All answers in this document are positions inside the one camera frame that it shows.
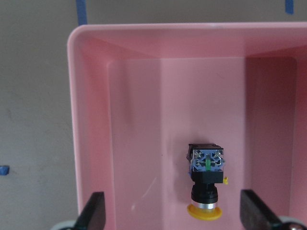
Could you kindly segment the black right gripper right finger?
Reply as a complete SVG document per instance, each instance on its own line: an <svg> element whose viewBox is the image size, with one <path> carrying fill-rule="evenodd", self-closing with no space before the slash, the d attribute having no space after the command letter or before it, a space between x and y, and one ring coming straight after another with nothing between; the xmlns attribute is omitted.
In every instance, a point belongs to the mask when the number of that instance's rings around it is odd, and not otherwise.
<svg viewBox="0 0 307 230"><path fill-rule="evenodd" d="M279 230L281 220L253 190L240 192L240 221L245 230Z"/></svg>

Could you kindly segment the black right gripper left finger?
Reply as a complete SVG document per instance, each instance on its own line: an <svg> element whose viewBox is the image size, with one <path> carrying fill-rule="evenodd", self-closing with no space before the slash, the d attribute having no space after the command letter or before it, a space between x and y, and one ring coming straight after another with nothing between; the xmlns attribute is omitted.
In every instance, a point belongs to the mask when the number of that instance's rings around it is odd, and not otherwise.
<svg viewBox="0 0 307 230"><path fill-rule="evenodd" d="M74 230L103 230L106 225L104 192L94 192L77 218Z"/></svg>

